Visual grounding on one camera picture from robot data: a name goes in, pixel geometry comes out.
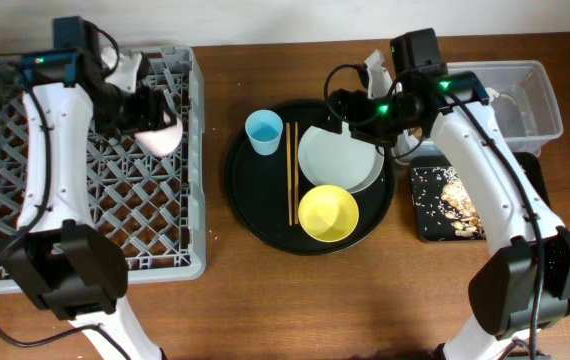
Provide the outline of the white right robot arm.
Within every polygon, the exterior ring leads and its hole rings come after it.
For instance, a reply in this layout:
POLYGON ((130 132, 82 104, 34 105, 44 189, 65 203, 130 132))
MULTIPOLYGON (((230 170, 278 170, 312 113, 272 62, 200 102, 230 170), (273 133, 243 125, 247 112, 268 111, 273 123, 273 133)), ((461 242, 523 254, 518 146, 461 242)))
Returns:
POLYGON ((362 64, 361 90, 323 96, 333 129, 347 124, 353 138, 379 147, 420 128, 479 214, 490 259, 468 286, 471 317, 433 357, 507 359, 521 347, 536 358, 538 332, 570 316, 570 230, 509 149, 477 75, 449 72, 434 30, 405 33, 390 48, 395 77, 380 94, 362 64))

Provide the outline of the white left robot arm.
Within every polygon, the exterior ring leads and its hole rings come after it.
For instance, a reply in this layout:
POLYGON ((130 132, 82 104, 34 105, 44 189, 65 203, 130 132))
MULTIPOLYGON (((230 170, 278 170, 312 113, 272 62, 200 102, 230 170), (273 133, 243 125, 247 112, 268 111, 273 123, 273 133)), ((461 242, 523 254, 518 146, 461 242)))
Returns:
POLYGON ((53 46, 20 57, 16 70, 28 120, 24 201, 0 265, 40 310, 82 333, 106 359, 160 359, 128 300, 123 251, 100 234, 87 191, 88 136, 133 136, 163 157, 183 125, 163 90, 144 83, 141 53, 101 46, 104 30, 79 16, 53 22, 53 46))

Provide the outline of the pink plastic cup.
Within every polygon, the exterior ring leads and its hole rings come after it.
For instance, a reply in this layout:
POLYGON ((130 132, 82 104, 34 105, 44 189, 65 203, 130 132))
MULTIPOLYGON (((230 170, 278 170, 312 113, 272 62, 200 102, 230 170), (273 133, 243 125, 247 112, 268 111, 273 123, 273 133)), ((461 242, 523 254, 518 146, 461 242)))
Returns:
POLYGON ((174 152, 182 141, 183 125, 173 113, 163 113, 164 128, 134 134, 136 141, 152 155, 164 157, 174 152))

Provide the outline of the yellow bowl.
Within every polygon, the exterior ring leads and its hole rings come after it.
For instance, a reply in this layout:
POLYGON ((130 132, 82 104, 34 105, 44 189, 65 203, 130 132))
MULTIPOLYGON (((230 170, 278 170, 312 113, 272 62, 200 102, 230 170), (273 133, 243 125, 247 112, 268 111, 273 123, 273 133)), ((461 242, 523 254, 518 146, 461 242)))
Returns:
POLYGON ((359 217, 355 198, 334 185, 312 188, 302 197, 298 207, 298 220, 303 231, 323 243, 345 240, 356 229, 359 217))

